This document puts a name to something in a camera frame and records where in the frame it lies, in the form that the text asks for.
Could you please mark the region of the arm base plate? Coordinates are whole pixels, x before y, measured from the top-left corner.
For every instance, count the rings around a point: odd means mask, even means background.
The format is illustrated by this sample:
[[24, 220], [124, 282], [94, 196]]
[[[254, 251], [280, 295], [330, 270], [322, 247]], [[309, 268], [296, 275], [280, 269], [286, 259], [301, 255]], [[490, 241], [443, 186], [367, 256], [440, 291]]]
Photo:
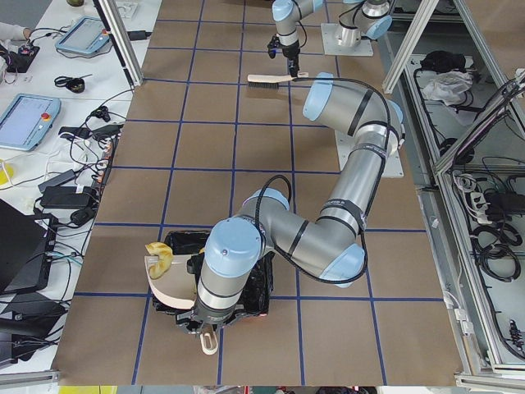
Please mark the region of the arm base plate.
[[372, 44], [363, 39], [357, 28], [347, 28], [340, 24], [321, 24], [322, 44], [325, 55], [372, 57]]

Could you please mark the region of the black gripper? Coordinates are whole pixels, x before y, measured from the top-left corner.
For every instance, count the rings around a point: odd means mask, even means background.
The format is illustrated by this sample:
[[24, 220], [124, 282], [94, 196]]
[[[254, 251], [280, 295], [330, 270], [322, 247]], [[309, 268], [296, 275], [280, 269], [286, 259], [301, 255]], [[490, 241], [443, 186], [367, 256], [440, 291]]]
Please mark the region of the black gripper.
[[276, 56], [278, 49], [280, 49], [283, 55], [288, 59], [288, 71], [290, 75], [297, 76], [299, 74], [299, 41], [296, 40], [292, 44], [283, 44], [280, 38], [274, 34], [270, 42], [267, 44], [268, 56], [273, 59]]
[[204, 332], [205, 327], [211, 326], [215, 332], [246, 317], [246, 311], [237, 306], [233, 309], [211, 310], [193, 308], [187, 311], [178, 311], [175, 315], [176, 326], [188, 334], [197, 335]]

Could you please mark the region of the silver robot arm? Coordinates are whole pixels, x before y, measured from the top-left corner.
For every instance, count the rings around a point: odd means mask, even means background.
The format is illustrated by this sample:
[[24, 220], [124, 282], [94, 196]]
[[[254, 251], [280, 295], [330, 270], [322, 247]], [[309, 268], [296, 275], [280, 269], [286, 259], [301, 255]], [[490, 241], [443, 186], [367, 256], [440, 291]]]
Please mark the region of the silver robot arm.
[[[323, 1], [275, 1], [272, 19], [276, 33], [267, 44], [267, 54], [274, 58], [282, 53], [288, 73], [299, 75], [299, 42], [297, 27], [322, 9]], [[371, 57], [372, 42], [385, 35], [392, 24], [391, 2], [386, 0], [343, 1], [340, 14], [330, 23], [321, 24], [323, 51], [326, 55]]]
[[399, 106], [371, 85], [322, 72], [309, 79], [303, 115], [352, 140], [345, 165], [319, 191], [307, 190], [298, 210], [270, 184], [237, 213], [215, 224], [197, 258], [196, 299], [177, 312], [190, 334], [215, 331], [265, 312], [269, 289], [255, 278], [274, 254], [311, 279], [350, 286], [366, 271], [359, 242], [389, 158], [404, 138]]

